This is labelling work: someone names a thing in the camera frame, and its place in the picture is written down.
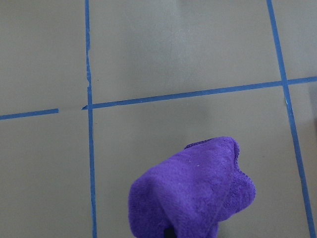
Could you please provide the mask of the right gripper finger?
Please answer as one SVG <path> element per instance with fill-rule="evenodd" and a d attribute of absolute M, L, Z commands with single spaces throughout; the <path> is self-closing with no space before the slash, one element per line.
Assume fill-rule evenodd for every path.
<path fill-rule="evenodd" d="M 169 226 L 168 228 L 164 229 L 163 235 L 164 238 L 177 238 L 174 226 Z"/>

